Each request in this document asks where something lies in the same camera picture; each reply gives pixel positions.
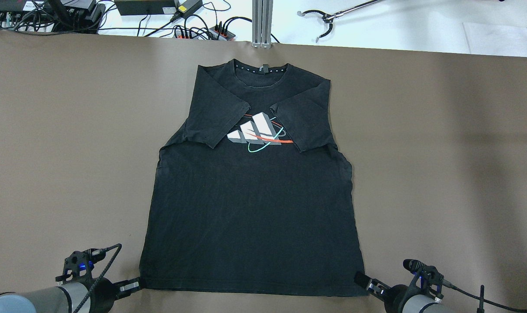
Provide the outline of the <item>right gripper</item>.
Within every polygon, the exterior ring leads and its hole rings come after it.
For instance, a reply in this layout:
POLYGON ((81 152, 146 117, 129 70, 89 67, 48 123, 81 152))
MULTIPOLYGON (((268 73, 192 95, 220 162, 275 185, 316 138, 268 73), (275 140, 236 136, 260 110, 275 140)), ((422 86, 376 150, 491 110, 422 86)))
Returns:
POLYGON ((363 272, 358 271, 354 277, 355 283, 373 296, 383 296, 384 308, 387 313, 402 313, 405 294, 408 287, 405 285, 388 286, 378 279, 373 279, 363 272))

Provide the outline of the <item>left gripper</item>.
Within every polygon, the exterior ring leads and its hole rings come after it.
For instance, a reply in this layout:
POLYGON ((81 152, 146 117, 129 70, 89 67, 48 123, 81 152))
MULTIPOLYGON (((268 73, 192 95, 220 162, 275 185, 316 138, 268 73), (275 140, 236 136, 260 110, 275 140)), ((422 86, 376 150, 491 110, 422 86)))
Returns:
POLYGON ((119 281, 116 284, 102 278, 89 297, 89 311, 110 311, 118 293, 136 293, 141 290, 141 278, 119 281))

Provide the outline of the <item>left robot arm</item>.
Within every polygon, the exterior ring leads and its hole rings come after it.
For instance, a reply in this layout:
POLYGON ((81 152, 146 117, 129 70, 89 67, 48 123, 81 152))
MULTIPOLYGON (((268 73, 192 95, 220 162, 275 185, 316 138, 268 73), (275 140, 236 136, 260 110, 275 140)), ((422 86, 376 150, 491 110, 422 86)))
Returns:
POLYGON ((0 293, 0 313, 108 313, 117 300, 142 288, 140 278, 118 283, 101 279, 90 295, 76 281, 29 293, 0 293))

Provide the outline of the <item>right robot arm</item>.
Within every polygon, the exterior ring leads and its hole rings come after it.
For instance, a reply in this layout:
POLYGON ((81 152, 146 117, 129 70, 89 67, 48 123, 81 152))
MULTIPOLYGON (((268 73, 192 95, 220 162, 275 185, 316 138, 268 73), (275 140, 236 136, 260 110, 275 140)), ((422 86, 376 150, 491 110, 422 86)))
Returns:
POLYGON ((454 313, 435 295, 430 279, 415 273, 411 283, 388 286, 363 272, 357 272, 355 283, 383 303, 387 313, 454 313))

